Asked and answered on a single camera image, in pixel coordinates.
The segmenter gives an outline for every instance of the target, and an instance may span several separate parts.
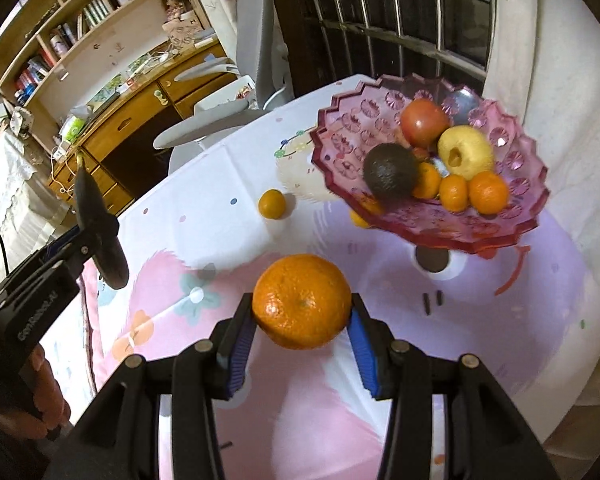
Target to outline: pink glass bowl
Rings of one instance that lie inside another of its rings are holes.
[[[439,200],[415,198],[381,215],[363,207],[371,197],[362,179],[366,153],[381,142],[395,142],[400,112],[415,98],[440,104],[451,124],[470,124],[484,133],[493,147],[494,170],[509,185],[509,204],[503,211],[490,217],[471,207],[451,213]],[[331,107],[318,111],[318,126],[310,134],[315,145],[312,161],[324,174],[327,188],[370,224],[417,245],[467,253],[515,245],[538,226],[538,213],[549,197],[544,185],[547,168],[518,119],[504,113],[496,101],[445,79],[385,75],[361,82],[354,91],[334,95]]]

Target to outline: human hand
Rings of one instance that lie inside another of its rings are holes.
[[[36,371],[33,402],[42,413],[42,420],[22,410],[12,409],[0,414],[0,429],[19,440],[40,440],[46,437],[48,430],[56,428],[58,424],[65,426],[69,422],[71,409],[54,379],[42,346],[37,345],[34,348],[29,362]]]

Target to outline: red tomato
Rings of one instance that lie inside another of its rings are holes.
[[[404,138],[418,148],[428,148],[449,126],[442,108],[428,99],[414,99],[400,114]]]

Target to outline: cartoon print tablecloth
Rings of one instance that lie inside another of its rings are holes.
[[[311,166],[302,131],[332,94],[359,80],[312,92],[245,126],[121,216],[129,285],[116,292],[97,281],[93,266],[85,273],[97,303],[98,386],[132,352],[151,360],[207,337],[277,257],[312,252],[340,267],[395,336],[445,358],[478,354],[543,440],[600,355],[600,294],[589,271],[548,213],[517,247],[489,260],[452,253],[437,274],[415,263],[408,242],[355,227]],[[271,187],[289,192],[293,210],[280,221],[257,211]],[[258,332],[243,389],[215,407],[228,479],[376,476],[389,403],[362,388],[345,333],[315,351],[288,351]],[[170,478],[169,413],[164,399],[162,478]],[[434,478],[444,462],[442,413],[436,398]]]

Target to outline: window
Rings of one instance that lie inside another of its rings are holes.
[[[301,1],[304,19],[322,29],[333,78],[415,72],[482,91],[493,0]]]

